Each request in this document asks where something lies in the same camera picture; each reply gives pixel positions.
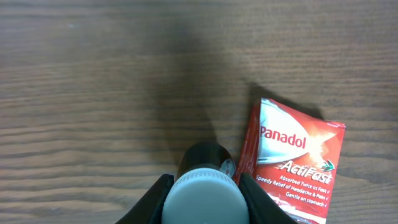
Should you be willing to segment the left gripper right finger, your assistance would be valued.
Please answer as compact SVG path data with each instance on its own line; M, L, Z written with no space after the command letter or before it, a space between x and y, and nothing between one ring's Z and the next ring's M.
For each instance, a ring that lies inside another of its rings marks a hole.
M248 173L240 175L238 187L248 206L250 224L297 224Z

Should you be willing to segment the dark bottle white cap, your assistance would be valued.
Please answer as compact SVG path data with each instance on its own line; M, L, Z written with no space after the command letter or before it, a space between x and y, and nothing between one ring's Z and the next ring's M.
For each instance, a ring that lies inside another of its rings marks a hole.
M247 203L233 177L231 154L216 142L199 142L182 156L162 209L162 224L248 224Z

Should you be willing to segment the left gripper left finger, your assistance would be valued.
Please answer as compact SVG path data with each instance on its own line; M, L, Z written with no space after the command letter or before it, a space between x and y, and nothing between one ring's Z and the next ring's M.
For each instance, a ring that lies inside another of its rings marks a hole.
M163 206L173 184L173 175L161 175L116 224L161 224Z

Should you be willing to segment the red Panadol ActiFast box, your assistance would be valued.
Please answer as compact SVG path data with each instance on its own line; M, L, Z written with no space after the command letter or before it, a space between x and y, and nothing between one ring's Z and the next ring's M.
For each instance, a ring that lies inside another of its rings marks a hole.
M325 224L345 129L262 98L253 107L234 180L249 174L297 223Z

